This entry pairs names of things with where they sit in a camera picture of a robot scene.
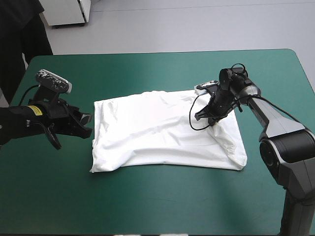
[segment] white floor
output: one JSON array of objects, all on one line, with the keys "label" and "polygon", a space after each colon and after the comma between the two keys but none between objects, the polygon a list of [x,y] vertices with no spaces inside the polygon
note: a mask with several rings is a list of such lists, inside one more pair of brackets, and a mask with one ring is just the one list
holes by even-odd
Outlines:
[{"label": "white floor", "polygon": [[290,48],[315,89],[314,12],[315,0],[92,0],[84,27],[46,30],[56,55]]}]

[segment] white cloth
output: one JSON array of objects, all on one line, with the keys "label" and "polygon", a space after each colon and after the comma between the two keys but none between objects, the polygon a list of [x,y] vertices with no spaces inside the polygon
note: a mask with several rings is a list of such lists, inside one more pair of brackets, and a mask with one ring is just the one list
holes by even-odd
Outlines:
[{"label": "white cloth", "polygon": [[[247,161],[234,112],[213,127],[192,130],[193,90],[152,91],[94,103],[91,172],[120,166],[174,164],[241,170]],[[209,102],[198,98],[191,113],[195,128],[207,125],[194,114]]]}]

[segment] wrinkled fabric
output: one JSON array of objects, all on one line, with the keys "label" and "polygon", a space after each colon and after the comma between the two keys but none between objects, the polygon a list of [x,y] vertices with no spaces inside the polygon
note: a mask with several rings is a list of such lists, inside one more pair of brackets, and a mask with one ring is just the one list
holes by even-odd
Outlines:
[{"label": "wrinkled fabric", "polygon": [[[94,103],[95,122],[91,172],[113,171],[121,166],[173,164],[241,170],[247,156],[234,112],[212,127],[195,131],[189,110],[193,90],[152,91]],[[191,113],[209,102],[198,98]]]}]

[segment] white cabinet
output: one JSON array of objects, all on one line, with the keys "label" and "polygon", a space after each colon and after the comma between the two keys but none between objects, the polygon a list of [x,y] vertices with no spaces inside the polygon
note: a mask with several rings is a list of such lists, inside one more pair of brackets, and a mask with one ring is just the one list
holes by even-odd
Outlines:
[{"label": "white cabinet", "polygon": [[86,23],[90,17],[91,0],[39,0],[50,26]]}]

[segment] yellow label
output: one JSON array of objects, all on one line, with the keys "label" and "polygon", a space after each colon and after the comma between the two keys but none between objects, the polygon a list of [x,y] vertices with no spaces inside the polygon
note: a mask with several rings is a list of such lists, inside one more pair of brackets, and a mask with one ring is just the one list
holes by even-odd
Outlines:
[{"label": "yellow label", "polygon": [[35,116],[42,116],[43,115],[43,113],[41,112],[41,110],[37,106],[30,105],[28,107],[33,110],[33,112],[35,113]]}]

